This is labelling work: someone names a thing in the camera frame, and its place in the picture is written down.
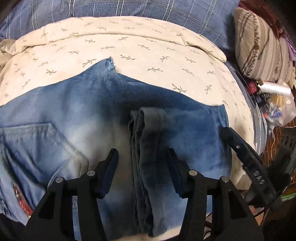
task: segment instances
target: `beige striped cushion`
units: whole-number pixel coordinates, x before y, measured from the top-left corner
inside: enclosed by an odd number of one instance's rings
[[[242,73],[251,79],[261,78],[263,81],[272,81],[274,77],[280,76],[281,71],[275,74],[275,69],[283,56],[279,57],[280,43],[268,24],[243,8],[234,10],[234,22],[235,55]]]

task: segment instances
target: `white plastic roll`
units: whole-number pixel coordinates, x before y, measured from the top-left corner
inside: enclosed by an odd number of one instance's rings
[[[286,97],[291,95],[290,87],[271,82],[264,82],[263,85],[259,85],[259,88],[263,93],[283,95]]]

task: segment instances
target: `plastic bag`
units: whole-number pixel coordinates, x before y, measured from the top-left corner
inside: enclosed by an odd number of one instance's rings
[[[291,93],[289,97],[271,95],[262,111],[268,121],[269,130],[288,124],[296,117],[293,94]]]

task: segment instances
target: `silver screw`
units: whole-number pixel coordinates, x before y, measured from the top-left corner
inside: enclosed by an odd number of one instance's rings
[[[197,175],[197,171],[196,170],[190,170],[189,171],[189,175],[190,176],[196,176]]]
[[[222,180],[222,182],[227,183],[227,182],[229,182],[229,177],[223,176],[223,177],[221,177],[221,180]]]
[[[56,183],[61,183],[64,179],[62,177],[56,178]]]
[[[95,175],[96,172],[94,170],[89,170],[86,174],[91,177],[91,176]]]

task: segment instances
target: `bed sheet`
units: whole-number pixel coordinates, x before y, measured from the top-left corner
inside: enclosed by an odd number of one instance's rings
[[[225,105],[230,127],[254,148],[252,115],[223,63],[225,55],[205,37],[181,26],[141,17],[69,18],[15,42],[5,40],[0,49],[0,105],[111,56],[119,73],[207,105]],[[233,183],[243,174],[233,154]]]
[[[2,38],[18,39],[69,17],[140,16],[166,20],[204,35],[234,53],[233,11],[239,0],[22,0],[0,25]]]

